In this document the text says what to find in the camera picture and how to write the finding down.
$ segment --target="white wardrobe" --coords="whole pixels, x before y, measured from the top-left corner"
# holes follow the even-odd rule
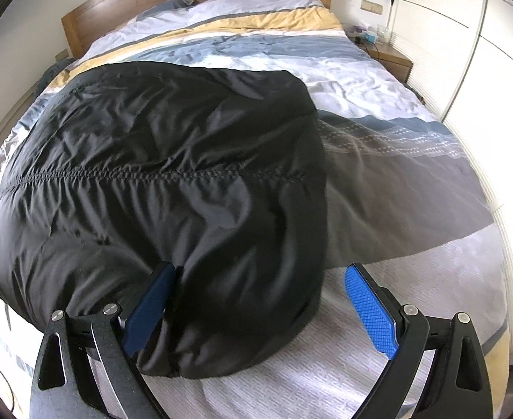
[[[513,1],[396,0],[392,43],[408,83],[459,137],[505,244],[513,364]]]

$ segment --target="yellow stripe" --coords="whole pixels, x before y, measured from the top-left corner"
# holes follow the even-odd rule
[[[342,27],[336,17],[326,8],[315,6],[313,8],[294,9],[292,11],[250,14],[242,17],[231,17],[214,20],[194,28],[182,28],[163,35],[156,36],[146,41],[122,47],[121,49],[107,53],[97,58],[84,61],[70,72],[63,71],[50,83],[49,88],[61,88],[69,80],[82,72],[97,66],[123,60],[144,50],[158,47],[163,41],[177,39],[188,35],[205,32],[217,32],[223,30],[230,33],[247,33],[255,30],[282,30],[282,31],[316,31],[316,30],[341,30]]]
[[[509,379],[509,344],[511,337],[507,329],[499,341],[486,354],[487,374],[490,377],[493,412],[496,413],[503,400]]]

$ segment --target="electrical outlet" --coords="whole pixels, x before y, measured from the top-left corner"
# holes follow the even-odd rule
[[[383,5],[380,5],[379,3],[374,3],[373,1],[362,0],[361,9],[374,14],[383,13]]]
[[[59,52],[55,55],[56,61],[64,60],[65,58],[68,58],[68,50],[64,49],[62,52]]]

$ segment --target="bedside table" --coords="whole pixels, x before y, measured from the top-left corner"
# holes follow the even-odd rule
[[[373,60],[381,63],[399,82],[406,83],[414,65],[407,57],[389,44],[372,44],[363,41],[362,45]]]

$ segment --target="black metal frame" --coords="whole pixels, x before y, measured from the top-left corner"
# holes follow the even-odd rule
[[[432,368],[414,411],[416,419],[491,419],[490,382],[474,326],[465,313],[452,319],[424,316],[401,306],[379,287],[362,265],[354,265],[392,317],[398,350],[388,362],[354,419],[393,419],[400,411],[424,351],[435,350]],[[104,419],[109,417],[95,383],[87,351],[104,367],[124,419],[169,419],[133,361],[121,347],[124,324],[150,283],[129,301],[129,312],[107,304],[85,317],[53,313],[34,372],[30,419]]]

